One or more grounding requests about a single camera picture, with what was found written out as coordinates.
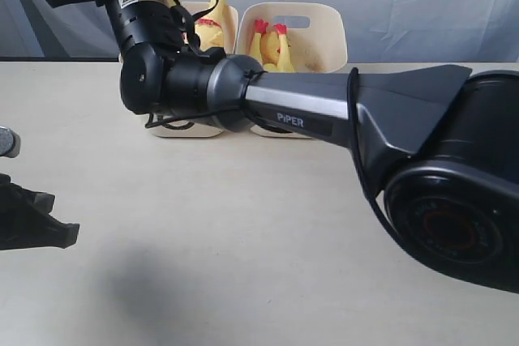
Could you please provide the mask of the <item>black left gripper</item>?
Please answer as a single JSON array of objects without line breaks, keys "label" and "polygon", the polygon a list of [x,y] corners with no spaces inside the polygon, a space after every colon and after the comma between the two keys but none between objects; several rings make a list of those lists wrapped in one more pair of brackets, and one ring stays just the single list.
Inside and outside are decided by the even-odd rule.
[{"label": "black left gripper", "polygon": [[2,174],[1,250],[73,246],[79,225],[53,218],[54,201],[53,194],[28,190]]}]

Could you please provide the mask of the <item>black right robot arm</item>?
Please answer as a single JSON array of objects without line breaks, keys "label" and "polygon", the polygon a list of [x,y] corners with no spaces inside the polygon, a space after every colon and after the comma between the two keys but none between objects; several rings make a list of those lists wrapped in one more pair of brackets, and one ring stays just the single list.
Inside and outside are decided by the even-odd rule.
[{"label": "black right robot arm", "polygon": [[120,94],[148,127],[261,126],[347,148],[390,237],[443,275],[518,290],[518,73],[453,64],[386,74],[273,73],[202,49],[178,0],[94,2],[123,65]]}]

